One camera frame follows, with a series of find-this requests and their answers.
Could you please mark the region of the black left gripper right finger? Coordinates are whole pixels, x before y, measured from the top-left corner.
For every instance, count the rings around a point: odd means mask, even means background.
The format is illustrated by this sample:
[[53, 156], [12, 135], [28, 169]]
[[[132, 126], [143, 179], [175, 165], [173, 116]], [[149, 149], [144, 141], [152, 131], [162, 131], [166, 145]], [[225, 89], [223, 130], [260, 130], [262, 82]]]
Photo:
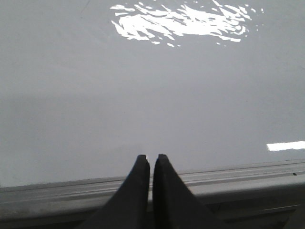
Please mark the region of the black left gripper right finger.
[[176, 173], [169, 158], [159, 154], [153, 173], [152, 202], [157, 229], [227, 229], [201, 204]]

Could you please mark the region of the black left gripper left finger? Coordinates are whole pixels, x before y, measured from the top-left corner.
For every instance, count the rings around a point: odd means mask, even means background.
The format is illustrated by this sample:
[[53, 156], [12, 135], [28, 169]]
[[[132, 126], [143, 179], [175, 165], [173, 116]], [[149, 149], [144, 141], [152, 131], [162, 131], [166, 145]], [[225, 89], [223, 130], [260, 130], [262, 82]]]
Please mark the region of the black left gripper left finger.
[[138, 155], [120, 188], [81, 228], [141, 229], [145, 224], [149, 181], [149, 162], [145, 155]]

